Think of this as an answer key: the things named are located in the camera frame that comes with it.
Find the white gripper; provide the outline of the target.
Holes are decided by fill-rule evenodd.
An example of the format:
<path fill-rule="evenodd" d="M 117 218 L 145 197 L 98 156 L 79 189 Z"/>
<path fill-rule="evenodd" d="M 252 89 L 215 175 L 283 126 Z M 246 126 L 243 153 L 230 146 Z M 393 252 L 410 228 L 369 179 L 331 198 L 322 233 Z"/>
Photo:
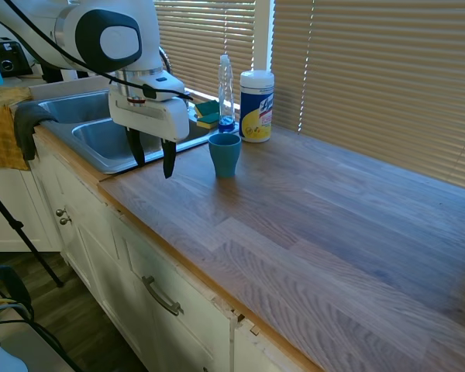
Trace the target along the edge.
<path fill-rule="evenodd" d="M 108 106 L 112 121 L 126 128 L 126 138 L 138 167 L 142 167 L 145 154 L 140 132 L 161 138 L 163 171 L 166 179 L 174 172 L 177 144 L 190 133 L 188 108 L 181 98 L 159 102 L 146 101 L 133 105 L 115 85 L 108 91 Z"/>

